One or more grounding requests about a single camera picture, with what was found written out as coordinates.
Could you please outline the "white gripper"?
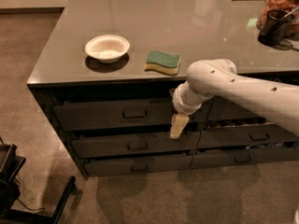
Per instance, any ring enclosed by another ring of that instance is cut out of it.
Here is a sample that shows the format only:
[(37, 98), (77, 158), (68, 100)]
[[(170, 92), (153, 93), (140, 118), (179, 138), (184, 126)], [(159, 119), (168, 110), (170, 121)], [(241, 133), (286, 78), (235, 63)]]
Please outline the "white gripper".
[(202, 103), (211, 99), (211, 96), (194, 91), (188, 81), (180, 84), (173, 92), (172, 103), (180, 114), (174, 114), (171, 120), (170, 137), (178, 139), (189, 122), (189, 117), (201, 108)]

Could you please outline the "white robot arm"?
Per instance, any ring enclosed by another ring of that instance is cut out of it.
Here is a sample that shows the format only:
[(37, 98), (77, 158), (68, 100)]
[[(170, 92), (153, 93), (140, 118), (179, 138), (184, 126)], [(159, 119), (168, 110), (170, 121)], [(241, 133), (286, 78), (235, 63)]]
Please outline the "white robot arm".
[(233, 62), (218, 59), (197, 61), (188, 67), (186, 81), (173, 93), (176, 113), (172, 117), (170, 137), (179, 138), (189, 115), (214, 96), (225, 98), (299, 135), (298, 86), (240, 76)]

